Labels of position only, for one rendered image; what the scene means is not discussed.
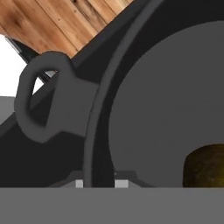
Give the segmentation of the dark grey pot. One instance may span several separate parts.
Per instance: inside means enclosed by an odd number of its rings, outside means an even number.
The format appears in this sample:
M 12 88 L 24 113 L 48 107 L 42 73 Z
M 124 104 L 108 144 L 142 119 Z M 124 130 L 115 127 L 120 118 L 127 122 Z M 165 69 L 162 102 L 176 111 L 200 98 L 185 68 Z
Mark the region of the dark grey pot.
M 142 186 L 176 186 L 177 159 L 224 139 L 224 0 L 147 0 L 103 71 L 81 73 L 44 52 L 20 75 L 23 133 L 82 140 L 83 183 L 120 172 Z

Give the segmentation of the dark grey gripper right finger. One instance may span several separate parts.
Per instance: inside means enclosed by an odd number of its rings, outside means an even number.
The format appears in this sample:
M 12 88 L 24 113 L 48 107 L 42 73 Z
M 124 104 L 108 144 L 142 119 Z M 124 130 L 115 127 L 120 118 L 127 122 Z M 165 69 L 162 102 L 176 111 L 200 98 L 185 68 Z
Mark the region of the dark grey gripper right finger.
M 127 179 L 129 182 L 136 184 L 137 186 L 143 188 L 151 187 L 150 184 L 142 181 L 135 171 L 114 171 L 114 178 L 115 179 Z

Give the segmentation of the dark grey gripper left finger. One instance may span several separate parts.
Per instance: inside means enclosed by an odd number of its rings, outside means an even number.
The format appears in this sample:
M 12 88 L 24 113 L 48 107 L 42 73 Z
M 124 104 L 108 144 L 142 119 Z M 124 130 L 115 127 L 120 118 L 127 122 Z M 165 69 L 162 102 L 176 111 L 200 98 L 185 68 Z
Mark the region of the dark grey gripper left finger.
M 83 180 L 82 171 L 72 171 L 66 178 L 52 185 L 49 185 L 49 188 L 76 187 L 77 180 Z

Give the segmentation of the green avocado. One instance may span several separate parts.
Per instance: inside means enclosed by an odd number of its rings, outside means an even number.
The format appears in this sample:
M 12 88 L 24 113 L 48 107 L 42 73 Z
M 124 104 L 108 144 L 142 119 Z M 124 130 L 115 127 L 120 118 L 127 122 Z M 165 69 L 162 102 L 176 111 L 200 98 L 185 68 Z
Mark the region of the green avocado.
M 224 143 L 199 147 L 186 156 L 182 186 L 224 188 Z

